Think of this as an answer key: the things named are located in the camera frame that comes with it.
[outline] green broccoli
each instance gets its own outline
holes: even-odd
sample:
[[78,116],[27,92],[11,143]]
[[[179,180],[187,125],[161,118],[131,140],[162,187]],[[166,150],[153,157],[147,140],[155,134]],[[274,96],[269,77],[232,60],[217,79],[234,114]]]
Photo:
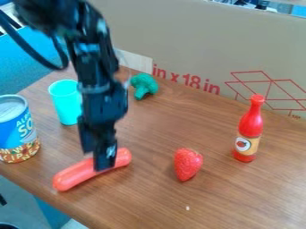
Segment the green broccoli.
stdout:
[[131,79],[131,85],[135,88],[134,97],[137,100],[142,100],[146,94],[156,94],[158,84],[156,80],[149,74],[140,73]]

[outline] table surface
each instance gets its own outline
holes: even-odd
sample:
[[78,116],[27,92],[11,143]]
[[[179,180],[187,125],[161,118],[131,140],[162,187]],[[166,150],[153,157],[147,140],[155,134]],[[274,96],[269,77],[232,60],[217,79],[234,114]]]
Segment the table surface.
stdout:
[[[77,127],[57,121],[47,94],[64,78],[74,79],[74,71],[51,73],[20,93],[42,149],[26,162],[0,164],[9,180],[89,228],[306,228],[306,123],[264,111],[258,158],[244,164],[231,148],[247,106],[160,79],[154,97],[135,101],[130,94],[129,113],[117,124],[132,163],[54,191],[53,175],[83,159]],[[181,147],[204,156],[200,172],[184,183],[173,165]]]

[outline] food can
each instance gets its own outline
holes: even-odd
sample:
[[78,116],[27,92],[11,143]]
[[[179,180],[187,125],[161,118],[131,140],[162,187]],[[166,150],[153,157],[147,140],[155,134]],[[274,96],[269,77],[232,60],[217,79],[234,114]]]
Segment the food can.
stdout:
[[0,160],[22,162],[33,157],[39,147],[27,100],[18,95],[0,96]]

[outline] toy strawberry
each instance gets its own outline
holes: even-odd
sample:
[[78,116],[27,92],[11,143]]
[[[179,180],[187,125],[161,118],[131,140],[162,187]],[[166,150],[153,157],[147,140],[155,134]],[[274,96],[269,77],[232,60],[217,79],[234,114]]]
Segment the toy strawberry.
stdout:
[[180,148],[174,153],[174,168],[177,178],[185,182],[191,179],[203,164],[203,156],[188,148]]

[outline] red bottle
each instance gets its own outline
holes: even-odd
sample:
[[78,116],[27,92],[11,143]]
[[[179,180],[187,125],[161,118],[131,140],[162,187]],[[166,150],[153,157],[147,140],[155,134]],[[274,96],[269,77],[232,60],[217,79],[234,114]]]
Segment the red bottle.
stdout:
[[239,123],[239,133],[234,146],[234,157],[243,162],[255,159],[262,133],[260,109],[265,98],[261,95],[251,97],[251,108]]

